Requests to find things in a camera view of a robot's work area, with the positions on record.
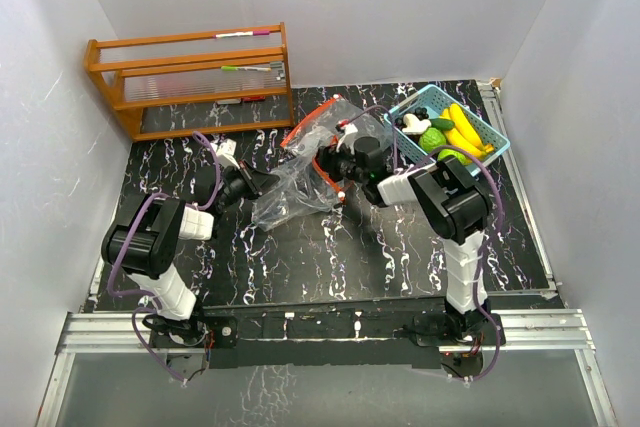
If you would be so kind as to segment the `white fake garlic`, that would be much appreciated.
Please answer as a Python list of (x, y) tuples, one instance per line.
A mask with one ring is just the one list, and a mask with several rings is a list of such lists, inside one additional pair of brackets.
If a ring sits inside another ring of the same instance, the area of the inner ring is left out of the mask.
[(421, 136), (430, 127), (431, 122), (428, 118), (420, 119), (412, 113), (403, 116), (402, 132), (407, 136)]

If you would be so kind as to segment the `clear bag with green food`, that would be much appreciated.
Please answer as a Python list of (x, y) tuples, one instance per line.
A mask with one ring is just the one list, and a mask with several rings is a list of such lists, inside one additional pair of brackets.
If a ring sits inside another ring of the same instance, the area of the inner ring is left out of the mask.
[(334, 181), (320, 168), (319, 149), (297, 155), (271, 169), (271, 184), (253, 202), (252, 223), (270, 231), (291, 219), (329, 212), (343, 202), (351, 182)]

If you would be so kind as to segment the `green fake cucumber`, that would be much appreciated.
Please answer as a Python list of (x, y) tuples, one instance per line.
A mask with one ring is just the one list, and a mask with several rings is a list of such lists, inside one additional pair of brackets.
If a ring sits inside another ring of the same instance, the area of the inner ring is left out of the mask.
[(450, 119), (434, 118), (430, 120), (431, 126), (442, 132), (447, 132), (455, 128), (455, 123)]

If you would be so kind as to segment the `dark fake grape bunch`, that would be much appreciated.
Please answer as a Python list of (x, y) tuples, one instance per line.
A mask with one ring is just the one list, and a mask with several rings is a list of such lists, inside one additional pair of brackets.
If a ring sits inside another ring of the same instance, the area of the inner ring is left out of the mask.
[(403, 116), (404, 116), (405, 114), (409, 114), (409, 113), (415, 114), (415, 115), (416, 115), (418, 118), (420, 118), (420, 119), (428, 118), (428, 119), (430, 120), (430, 118), (429, 118), (429, 114), (428, 114), (428, 111), (427, 111), (425, 108), (421, 108), (421, 107), (419, 107), (419, 108), (415, 109), (414, 111), (406, 112), (406, 113), (404, 113), (403, 115), (401, 115), (401, 116), (399, 116), (399, 117), (397, 117), (397, 118), (395, 119), (395, 126), (396, 126), (399, 130), (401, 130), (401, 131), (402, 131), (402, 127), (403, 127)]

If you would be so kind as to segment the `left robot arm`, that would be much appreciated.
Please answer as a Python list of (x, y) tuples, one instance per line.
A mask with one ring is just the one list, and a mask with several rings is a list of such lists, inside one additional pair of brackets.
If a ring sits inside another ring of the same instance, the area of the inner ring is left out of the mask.
[(143, 324), (186, 346), (202, 343), (210, 330), (201, 302), (186, 286), (174, 265), (180, 240), (209, 241), (231, 206), (257, 200), (278, 182), (278, 176), (241, 161), (217, 171), (199, 170), (194, 178), (194, 202), (153, 198), (150, 194), (125, 197), (105, 234), (102, 259), (124, 273), (153, 302)]

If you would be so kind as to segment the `yellow fake banana bunch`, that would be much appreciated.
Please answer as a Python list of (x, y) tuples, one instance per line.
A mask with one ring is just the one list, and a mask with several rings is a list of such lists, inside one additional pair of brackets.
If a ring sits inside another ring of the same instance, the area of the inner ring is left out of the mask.
[(450, 120), (454, 124), (450, 130), (444, 132), (450, 145), (461, 148), (479, 160), (485, 159), (495, 151), (492, 144), (485, 144), (482, 141), (478, 132), (464, 114), (462, 107), (457, 103), (452, 103), (448, 108), (445, 108), (441, 118)]

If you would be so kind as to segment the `green fake lime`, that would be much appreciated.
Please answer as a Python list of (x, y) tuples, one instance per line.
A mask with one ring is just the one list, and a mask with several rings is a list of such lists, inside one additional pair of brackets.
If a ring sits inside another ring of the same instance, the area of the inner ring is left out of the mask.
[(446, 136), (437, 128), (429, 127), (419, 138), (418, 145), (426, 153), (447, 144)]
[(463, 166), (468, 166), (473, 163), (469, 156), (464, 152), (451, 148), (444, 148), (437, 155), (438, 161), (444, 161), (447, 158), (457, 159)]

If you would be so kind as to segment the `clear zip bag red seal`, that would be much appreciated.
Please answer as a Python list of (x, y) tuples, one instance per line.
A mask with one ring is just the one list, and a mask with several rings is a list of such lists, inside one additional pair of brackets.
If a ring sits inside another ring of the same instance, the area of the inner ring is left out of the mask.
[(392, 145), (392, 133), (375, 112), (364, 112), (341, 95), (334, 95), (299, 121), (280, 147), (296, 157), (310, 158), (320, 147), (337, 143), (340, 124), (353, 123), (358, 138), (374, 137), (382, 148)]

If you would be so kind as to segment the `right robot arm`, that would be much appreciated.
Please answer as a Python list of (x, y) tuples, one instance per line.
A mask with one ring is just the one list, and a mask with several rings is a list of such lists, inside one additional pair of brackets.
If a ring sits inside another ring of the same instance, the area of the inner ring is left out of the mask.
[(447, 273), (444, 308), (415, 316), (401, 328), (402, 337), (419, 346), (471, 342), (473, 353), (489, 340), (502, 344), (480, 265), (491, 200), (458, 159), (447, 157), (431, 167), (395, 173), (378, 140), (362, 137), (351, 147), (320, 148), (314, 165), (332, 182), (359, 184), (377, 207), (419, 204), (431, 230), (441, 238)]

